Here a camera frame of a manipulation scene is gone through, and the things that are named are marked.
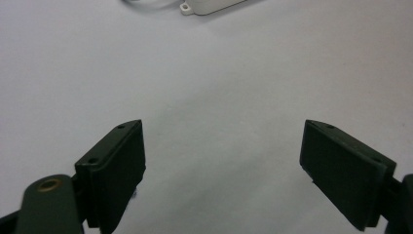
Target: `white plastic object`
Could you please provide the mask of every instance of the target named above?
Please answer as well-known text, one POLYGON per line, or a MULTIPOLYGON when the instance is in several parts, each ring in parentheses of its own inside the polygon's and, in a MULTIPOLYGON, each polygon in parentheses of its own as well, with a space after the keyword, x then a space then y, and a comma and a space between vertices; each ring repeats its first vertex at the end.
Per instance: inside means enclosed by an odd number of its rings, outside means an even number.
POLYGON ((245 0, 186 0, 180 5, 181 13, 207 15, 245 0))

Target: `screw hole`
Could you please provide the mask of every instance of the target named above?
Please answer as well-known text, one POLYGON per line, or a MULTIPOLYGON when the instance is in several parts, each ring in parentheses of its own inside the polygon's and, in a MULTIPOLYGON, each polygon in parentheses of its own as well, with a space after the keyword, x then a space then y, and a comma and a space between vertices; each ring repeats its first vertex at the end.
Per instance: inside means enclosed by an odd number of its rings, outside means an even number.
POLYGON ((97 161, 99 161, 99 160, 96 159, 96 158, 91 158, 90 160, 88 160, 88 163, 95 164, 95 163, 97 163, 97 161))
POLYGON ((59 187, 61 185, 61 181, 56 178, 51 178, 46 181, 43 181, 39 187, 37 188, 37 191, 39 192, 49 192, 51 190, 54 190, 55 188, 59 187))

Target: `white surface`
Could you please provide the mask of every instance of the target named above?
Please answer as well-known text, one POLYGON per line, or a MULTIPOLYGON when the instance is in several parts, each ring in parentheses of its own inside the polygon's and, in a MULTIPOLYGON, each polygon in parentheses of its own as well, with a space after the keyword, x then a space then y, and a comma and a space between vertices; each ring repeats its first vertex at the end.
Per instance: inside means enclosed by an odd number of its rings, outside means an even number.
POLYGON ((180 9, 185 16, 207 15, 243 1, 245 0, 186 0, 180 5, 180 9))
POLYGON ((413 2, 181 3, 0 2, 0 215, 142 119, 148 169, 117 233, 358 233, 299 166, 304 121, 413 172, 413 2))

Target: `white table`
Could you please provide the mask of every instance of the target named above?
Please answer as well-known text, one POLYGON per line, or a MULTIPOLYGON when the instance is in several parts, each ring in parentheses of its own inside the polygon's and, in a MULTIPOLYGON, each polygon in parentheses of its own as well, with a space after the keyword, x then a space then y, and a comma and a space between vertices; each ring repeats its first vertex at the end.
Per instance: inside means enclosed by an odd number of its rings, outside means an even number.
POLYGON ((304 121, 413 173, 413 2, 179 4, 0 1, 0 215, 142 119, 147 171, 116 233, 358 233, 298 163, 304 121))

